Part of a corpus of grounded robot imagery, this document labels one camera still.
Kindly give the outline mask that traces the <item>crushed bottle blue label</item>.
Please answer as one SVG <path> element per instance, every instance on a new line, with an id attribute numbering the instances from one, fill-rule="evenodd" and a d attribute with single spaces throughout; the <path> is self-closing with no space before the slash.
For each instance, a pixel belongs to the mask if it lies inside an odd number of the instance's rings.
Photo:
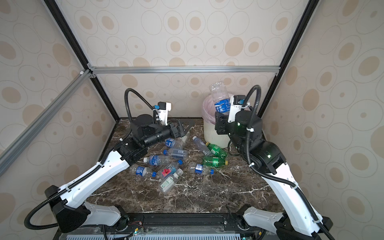
<path id="1" fill-rule="evenodd" d="M 134 164 L 129 167 L 129 172 L 135 176 L 143 177 L 143 178 L 156 178 L 157 173 L 154 172 L 149 167 L 142 167 L 137 164 Z"/>

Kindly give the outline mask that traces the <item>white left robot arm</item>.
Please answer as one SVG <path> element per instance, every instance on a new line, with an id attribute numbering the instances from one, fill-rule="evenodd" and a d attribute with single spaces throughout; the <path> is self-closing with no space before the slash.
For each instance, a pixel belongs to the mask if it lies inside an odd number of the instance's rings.
<path id="1" fill-rule="evenodd" d="M 49 197 L 65 191 L 50 204 L 60 231 L 70 233 L 88 225 L 123 227 L 128 216 L 122 207 L 93 205 L 87 198 L 118 173 L 133 169 L 133 165 L 148 153 L 149 147 L 168 138 L 184 137 L 193 125 L 194 122 L 181 120 L 156 124 L 150 115 L 133 119 L 127 136 L 120 139 L 105 159 L 66 185 L 46 190 Z"/>

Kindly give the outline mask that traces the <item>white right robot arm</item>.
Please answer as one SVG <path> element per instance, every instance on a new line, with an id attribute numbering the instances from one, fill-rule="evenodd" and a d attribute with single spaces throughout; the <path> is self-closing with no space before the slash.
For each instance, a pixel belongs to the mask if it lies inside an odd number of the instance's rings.
<path id="1" fill-rule="evenodd" d="M 248 207 L 243 214 L 247 225 L 272 232 L 281 240 L 319 240 L 320 234 L 332 240 L 333 222 L 313 208 L 281 150 L 263 138 L 262 119 L 251 111 L 239 111 L 234 120 L 216 112 L 215 118 L 217 133 L 229 136 L 240 156 L 268 183 L 284 208 L 282 213 L 272 213 Z"/>

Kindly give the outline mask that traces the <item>clear bottle blue label front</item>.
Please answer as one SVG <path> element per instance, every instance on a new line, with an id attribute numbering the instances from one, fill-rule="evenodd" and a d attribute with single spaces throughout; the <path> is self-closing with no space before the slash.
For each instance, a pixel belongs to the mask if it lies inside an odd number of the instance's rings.
<path id="1" fill-rule="evenodd" d="M 230 112 L 230 96 L 226 85 L 222 82 L 216 82 L 209 87 L 216 112 L 228 115 Z"/>

